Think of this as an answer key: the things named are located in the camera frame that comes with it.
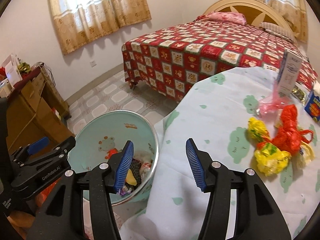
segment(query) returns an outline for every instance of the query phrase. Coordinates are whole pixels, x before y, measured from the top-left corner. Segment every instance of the tiled floor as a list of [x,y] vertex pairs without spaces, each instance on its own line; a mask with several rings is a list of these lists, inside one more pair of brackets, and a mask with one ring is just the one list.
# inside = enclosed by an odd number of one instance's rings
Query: tiled floor
[[134,90],[124,81],[124,71],[90,90],[70,106],[68,128],[77,134],[91,120],[114,110],[131,110],[146,117],[152,124],[168,115],[177,103],[139,82]]

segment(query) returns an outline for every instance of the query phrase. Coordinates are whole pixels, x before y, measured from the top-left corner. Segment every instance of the light blue trash bin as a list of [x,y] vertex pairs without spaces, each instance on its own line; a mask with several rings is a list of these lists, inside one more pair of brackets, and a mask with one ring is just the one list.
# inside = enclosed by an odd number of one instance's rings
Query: light blue trash bin
[[[159,141],[153,125],[142,115],[127,110],[117,110],[103,114],[89,122],[77,135],[76,146],[69,152],[68,160],[76,172],[92,170],[105,159],[107,152],[116,148],[122,150],[125,143],[133,142],[134,151],[152,154],[152,166],[147,178],[130,195],[121,197],[110,194],[112,206],[147,200],[155,173]],[[89,200],[89,191],[84,191]]]

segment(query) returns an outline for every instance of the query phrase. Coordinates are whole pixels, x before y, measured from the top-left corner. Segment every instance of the silver screw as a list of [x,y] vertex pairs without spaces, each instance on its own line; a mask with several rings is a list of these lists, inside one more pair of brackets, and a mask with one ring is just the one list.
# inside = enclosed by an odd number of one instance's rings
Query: silver screw
[[255,174],[255,172],[252,169],[247,169],[247,174],[250,176],[253,176]]
[[99,165],[99,168],[102,169],[102,170],[105,170],[105,169],[108,168],[108,167],[109,167],[109,165],[108,165],[107,163],[101,163],[101,164]]
[[211,165],[212,165],[212,167],[214,167],[214,168],[220,168],[220,167],[221,167],[221,164],[218,163],[218,162],[213,162]]
[[73,174],[72,170],[68,170],[64,173],[64,175],[66,175],[67,177],[70,177]]

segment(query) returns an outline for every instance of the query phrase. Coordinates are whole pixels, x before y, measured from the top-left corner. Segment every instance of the bed leg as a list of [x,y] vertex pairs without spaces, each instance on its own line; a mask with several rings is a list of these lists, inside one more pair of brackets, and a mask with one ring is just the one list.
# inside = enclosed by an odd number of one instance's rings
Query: bed leg
[[134,90],[134,88],[136,87],[136,85],[138,84],[137,82],[132,82],[132,81],[128,81],[129,83],[129,87]]

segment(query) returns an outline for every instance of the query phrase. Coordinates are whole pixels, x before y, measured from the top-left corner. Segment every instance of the white tablecloth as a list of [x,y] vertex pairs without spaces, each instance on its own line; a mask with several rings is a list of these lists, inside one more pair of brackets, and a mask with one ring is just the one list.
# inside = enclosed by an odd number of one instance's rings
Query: white tablecloth
[[[209,193],[196,187],[185,144],[193,138],[199,150],[231,170],[256,168],[255,147],[245,136],[247,122],[258,101],[271,94],[276,72],[254,68],[234,68],[196,83],[177,108],[156,125],[163,140],[146,211],[129,219],[120,233],[123,240],[196,240],[206,212]],[[276,200],[292,238],[305,226],[320,201],[319,126],[294,99],[304,129],[315,130],[310,143],[316,159],[297,170],[294,159],[278,175],[258,173]],[[274,116],[266,124],[273,137]],[[236,198],[231,194],[227,238],[233,236]]]

